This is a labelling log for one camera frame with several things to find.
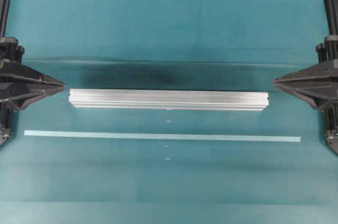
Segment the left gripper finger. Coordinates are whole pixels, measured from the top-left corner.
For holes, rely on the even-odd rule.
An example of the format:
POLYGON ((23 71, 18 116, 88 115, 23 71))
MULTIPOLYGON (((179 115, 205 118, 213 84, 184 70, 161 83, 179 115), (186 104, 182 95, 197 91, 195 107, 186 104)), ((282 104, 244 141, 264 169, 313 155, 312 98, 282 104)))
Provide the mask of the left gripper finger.
POLYGON ((64 91, 65 86, 29 85, 22 94, 15 97, 15 109, 24 110, 29 105, 64 91))
POLYGON ((65 86, 65 83, 32 68, 26 71, 26 82, 43 85, 65 86))

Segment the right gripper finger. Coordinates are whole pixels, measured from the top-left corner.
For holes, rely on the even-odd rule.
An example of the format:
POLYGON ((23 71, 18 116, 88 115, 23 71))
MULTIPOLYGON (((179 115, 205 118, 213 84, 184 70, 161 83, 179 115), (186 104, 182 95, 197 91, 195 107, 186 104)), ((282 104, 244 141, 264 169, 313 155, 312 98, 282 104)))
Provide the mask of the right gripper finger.
POLYGON ((300 94, 298 93, 296 90, 292 90, 292 89, 288 89, 288 88, 285 88, 285 87, 277 87, 279 90, 289 94, 289 95, 292 95, 306 103, 308 103, 313 109, 315 110, 319 110, 319 107, 317 105, 317 103, 315 102, 315 98, 312 97, 312 96, 307 96, 305 94, 300 94))
POLYGON ((292 73, 288 73, 282 77, 278 77, 274 80, 275 87, 277 86, 289 86, 289 87, 308 87, 312 73, 308 70, 301 70, 292 73))

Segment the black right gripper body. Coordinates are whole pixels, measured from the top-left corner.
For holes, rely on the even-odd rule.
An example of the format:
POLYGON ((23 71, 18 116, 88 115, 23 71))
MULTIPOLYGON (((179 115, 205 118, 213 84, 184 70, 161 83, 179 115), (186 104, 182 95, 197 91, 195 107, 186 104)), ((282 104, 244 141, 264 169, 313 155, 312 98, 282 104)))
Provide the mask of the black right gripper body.
POLYGON ((337 60, 328 60, 304 69, 303 92, 316 110, 337 102, 337 60))

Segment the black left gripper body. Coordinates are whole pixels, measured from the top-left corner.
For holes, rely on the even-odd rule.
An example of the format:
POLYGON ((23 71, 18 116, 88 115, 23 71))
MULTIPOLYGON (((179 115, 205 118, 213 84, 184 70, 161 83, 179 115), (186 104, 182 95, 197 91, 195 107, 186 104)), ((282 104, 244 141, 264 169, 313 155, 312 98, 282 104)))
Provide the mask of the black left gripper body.
POLYGON ((32 69, 18 62, 1 60, 1 102, 15 110, 24 110, 31 97, 32 69))

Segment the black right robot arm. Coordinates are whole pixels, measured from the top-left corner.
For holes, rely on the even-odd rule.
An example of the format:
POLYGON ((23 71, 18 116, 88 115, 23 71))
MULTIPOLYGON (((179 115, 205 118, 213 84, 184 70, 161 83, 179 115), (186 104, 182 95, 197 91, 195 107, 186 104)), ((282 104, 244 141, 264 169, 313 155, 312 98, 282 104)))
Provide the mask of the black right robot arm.
POLYGON ((274 86, 322 112, 325 141, 337 151, 337 36, 316 46, 319 63, 274 80, 274 86))

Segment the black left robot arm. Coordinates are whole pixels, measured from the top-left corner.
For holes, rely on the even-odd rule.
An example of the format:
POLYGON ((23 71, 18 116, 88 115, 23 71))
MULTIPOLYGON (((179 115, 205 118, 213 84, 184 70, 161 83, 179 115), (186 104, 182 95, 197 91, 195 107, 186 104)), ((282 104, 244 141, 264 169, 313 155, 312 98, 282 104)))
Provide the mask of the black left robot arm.
POLYGON ((24 53, 16 38, 1 38, 1 145, 12 135, 16 111, 65 89, 62 81, 24 65, 24 53))

